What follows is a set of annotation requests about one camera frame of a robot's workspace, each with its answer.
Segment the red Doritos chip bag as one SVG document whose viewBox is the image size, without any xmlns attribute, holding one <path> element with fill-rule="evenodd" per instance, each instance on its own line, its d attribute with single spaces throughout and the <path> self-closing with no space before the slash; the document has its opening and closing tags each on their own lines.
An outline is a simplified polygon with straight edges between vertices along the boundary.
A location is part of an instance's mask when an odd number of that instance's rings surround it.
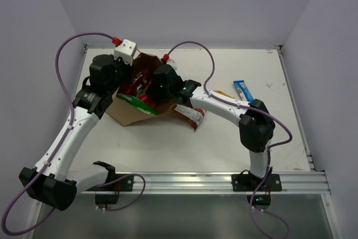
<svg viewBox="0 0 358 239">
<path fill-rule="evenodd" d="M 202 123 L 206 111 L 195 107 L 188 107 L 184 105 L 177 105 L 174 112 L 184 118 L 186 118 L 188 124 L 194 131 L 197 130 Z"/>
</svg>

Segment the red fruit gummies bag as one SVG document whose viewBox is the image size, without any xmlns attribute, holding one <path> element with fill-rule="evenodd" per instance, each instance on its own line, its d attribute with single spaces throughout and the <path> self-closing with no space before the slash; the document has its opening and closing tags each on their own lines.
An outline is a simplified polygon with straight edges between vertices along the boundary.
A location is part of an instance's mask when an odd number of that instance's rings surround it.
<svg viewBox="0 0 358 239">
<path fill-rule="evenodd" d="M 150 108 L 154 109 L 156 107 L 156 103 L 151 96 L 147 94 L 147 90 L 145 88 L 141 88 L 137 94 L 137 98 L 145 103 Z"/>
</svg>

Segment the brown paper bag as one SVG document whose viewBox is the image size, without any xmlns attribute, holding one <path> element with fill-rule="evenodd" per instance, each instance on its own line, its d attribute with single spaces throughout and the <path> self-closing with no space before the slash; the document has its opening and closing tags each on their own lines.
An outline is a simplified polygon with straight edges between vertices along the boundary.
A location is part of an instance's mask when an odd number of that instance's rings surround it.
<svg viewBox="0 0 358 239">
<path fill-rule="evenodd" d="M 161 66 L 162 61 L 155 55 L 140 53 L 138 57 L 136 57 L 133 61 L 133 72 L 131 78 L 139 73 L 142 69 L 148 68 L 150 71 L 154 73 L 154 70 Z M 157 118 L 166 114 L 171 113 L 177 106 L 174 101 L 169 101 L 167 103 L 156 105 L 154 110 L 157 115 L 147 115 L 140 110 L 134 108 L 129 103 L 119 99 L 116 97 L 118 93 L 118 89 L 113 94 L 113 102 L 106 110 L 106 113 L 112 117 L 116 122 L 118 122 L 122 126 L 128 126 L 139 121 Z"/>
</svg>

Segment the blue snack bar wrapper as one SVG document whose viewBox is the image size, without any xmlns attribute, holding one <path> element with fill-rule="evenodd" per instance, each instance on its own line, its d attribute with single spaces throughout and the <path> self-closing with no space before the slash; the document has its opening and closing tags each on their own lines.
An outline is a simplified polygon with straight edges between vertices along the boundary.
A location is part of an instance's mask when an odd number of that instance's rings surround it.
<svg viewBox="0 0 358 239">
<path fill-rule="evenodd" d="M 240 100 L 253 102 L 254 98 L 251 95 L 246 83 L 244 80 L 237 80 L 233 82 L 235 89 L 237 90 Z"/>
</svg>

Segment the yellow M&M's candy packet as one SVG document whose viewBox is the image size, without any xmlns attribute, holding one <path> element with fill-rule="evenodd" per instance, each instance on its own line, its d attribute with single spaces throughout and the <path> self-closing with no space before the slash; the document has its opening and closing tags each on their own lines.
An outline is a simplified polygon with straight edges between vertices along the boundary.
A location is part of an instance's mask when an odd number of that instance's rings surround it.
<svg viewBox="0 0 358 239">
<path fill-rule="evenodd" d="M 219 98 L 219 99 L 223 99 L 223 100 L 234 100 L 234 97 L 226 94 L 225 92 L 222 92 L 222 91 L 218 91 L 218 90 L 215 90 L 213 91 L 213 94 L 215 97 Z"/>
</svg>

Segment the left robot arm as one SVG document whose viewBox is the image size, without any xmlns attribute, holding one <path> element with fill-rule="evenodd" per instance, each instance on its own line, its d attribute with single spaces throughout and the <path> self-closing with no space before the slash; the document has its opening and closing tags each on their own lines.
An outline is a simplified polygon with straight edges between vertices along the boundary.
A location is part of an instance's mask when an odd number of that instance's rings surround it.
<svg viewBox="0 0 358 239">
<path fill-rule="evenodd" d="M 133 61 L 102 54 L 94 57 L 89 76 L 72 103 L 73 111 L 51 147 L 33 168 L 24 167 L 19 179 L 29 197 L 57 210 L 66 210 L 82 191 L 100 186 L 112 189 L 115 168 L 96 161 L 90 167 L 69 173 L 69 168 L 89 132 L 113 102 L 117 89 L 130 81 Z"/>
</svg>

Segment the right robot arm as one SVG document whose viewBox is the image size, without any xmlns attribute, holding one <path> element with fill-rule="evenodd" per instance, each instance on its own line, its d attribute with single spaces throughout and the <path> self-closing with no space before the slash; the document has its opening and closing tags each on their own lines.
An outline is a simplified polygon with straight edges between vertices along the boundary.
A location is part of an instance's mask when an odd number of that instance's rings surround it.
<svg viewBox="0 0 358 239">
<path fill-rule="evenodd" d="M 157 103 L 171 100 L 178 105 L 211 112 L 233 123 L 239 129 L 241 144 L 249 150 L 251 187 L 262 190 L 269 184 L 268 146 L 275 124 L 267 116 L 268 111 L 262 101 L 256 100 L 251 104 L 226 96 L 220 97 L 214 91 L 205 90 L 199 82 L 191 79 L 184 81 L 167 64 L 156 68 L 147 94 Z"/>
</svg>

